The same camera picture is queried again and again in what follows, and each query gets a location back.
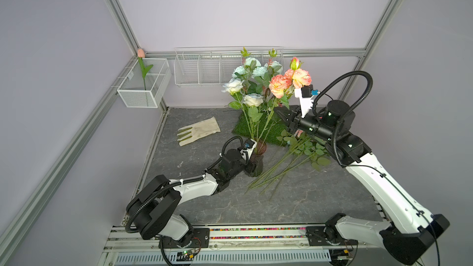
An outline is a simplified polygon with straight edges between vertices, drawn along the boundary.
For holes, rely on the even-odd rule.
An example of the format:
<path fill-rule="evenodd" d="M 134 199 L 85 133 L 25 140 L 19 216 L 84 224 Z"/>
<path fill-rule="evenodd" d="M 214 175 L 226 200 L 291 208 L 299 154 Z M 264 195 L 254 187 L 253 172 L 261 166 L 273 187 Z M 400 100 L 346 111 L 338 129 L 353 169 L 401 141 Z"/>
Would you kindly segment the dark glass vase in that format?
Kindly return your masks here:
<path fill-rule="evenodd" d="M 253 149 L 250 161 L 248 166 L 245 168 L 245 174 L 250 177 L 258 177 L 262 174 L 264 164 L 263 164 L 263 154 L 267 150 L 266 143 L 259 141 L 255 148 Z"/>

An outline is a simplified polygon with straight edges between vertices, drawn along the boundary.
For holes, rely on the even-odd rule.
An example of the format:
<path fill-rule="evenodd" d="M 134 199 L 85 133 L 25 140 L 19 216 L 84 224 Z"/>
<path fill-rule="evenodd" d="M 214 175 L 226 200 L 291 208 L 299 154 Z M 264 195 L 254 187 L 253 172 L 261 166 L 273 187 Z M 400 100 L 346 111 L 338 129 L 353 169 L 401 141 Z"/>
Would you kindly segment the peach peony bunch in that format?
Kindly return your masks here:
<path fill-rule="evenodd" d="M 286 147 L 285 154 L 267 171 L 257 176 L 256 180 L 249 184 L 248 191 L 259 189 L 260 194 L 266 193 L 268 190 L 276 192 L 283 179 L 291 171 L 305 164 L 320 171 L 322 167 L 331 164 L 325 143 L 321 139 L 311 139 L 301 130 L 294 134 L 282 131 L 277 139 Z"/>

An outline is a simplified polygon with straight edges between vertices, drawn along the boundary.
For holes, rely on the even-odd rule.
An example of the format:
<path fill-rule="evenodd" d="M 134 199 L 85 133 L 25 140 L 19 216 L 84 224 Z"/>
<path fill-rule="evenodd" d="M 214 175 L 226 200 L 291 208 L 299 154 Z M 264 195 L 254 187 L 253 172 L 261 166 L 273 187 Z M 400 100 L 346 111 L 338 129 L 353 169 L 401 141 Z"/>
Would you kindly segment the small peach rose spray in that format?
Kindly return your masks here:
<path fill-rule="evenodd" d="M 302 89 L 312 83 L 312 78 L 308 71 L 301 68 L 303 62 L 297 57 L 293 57 L 289 63 L 289 69 L 282 72 L 282 64 L 271 61 L 265 64 L 264 74 L 258 76 L 262 81 L 264 90 L 264 118 L 267 120 L 264 129 L 259 135 L 259 140 L 265 142 L 274 125 L 276 125 L 275 109 L 283 106 L 289 109 L 289 99 L 295 95 L 296 89 Z"/>

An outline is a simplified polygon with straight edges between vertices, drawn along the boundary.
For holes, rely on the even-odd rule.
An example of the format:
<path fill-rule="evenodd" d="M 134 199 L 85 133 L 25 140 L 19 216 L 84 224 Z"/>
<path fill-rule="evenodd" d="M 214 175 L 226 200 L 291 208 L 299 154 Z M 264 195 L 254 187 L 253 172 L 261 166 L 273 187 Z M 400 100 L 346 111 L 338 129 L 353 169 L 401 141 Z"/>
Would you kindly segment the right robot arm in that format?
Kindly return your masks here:
<path fill-rule="evenodd" d="M 357 240 L 385 249 L 398 262 L 412 266 L 448 229 L 442 214 L 432 214 L 403 189 L 378 161 L 371 148 L 350 132 L 355 115 L 350 113 L 336 130 L 336 120 L 347 103 L 331 101 L 322 116 L 303 114 L 300 109 L 277 107 L 276 114 L 288 131 L 303 131 L 325 143 L 329 155 L 352 174 L 379 203 L 388 218 L 382 222 L 356 219 L 338 213 L 325 224 L 325 238 L 331 243 Z"/>

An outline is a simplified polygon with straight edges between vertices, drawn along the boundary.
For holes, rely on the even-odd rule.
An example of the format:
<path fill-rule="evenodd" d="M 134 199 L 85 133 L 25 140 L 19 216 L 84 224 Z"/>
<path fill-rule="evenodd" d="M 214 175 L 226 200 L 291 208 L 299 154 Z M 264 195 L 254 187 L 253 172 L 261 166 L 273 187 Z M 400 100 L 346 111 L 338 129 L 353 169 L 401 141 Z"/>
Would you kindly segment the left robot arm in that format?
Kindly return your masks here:
<path fill-rule="evenodd" d="M 174 213 L 176 208 L 225 190 L 249 166 L 252 152 L 246 147 L 223 151 L 200 176 L 179 180 L 156 176 L 127 205 L 126 233 L 139 233 L 144 240 L 170 238 L 179 247 L 190 245 L 195 238 L 194 228 L 184 216 Z"/>

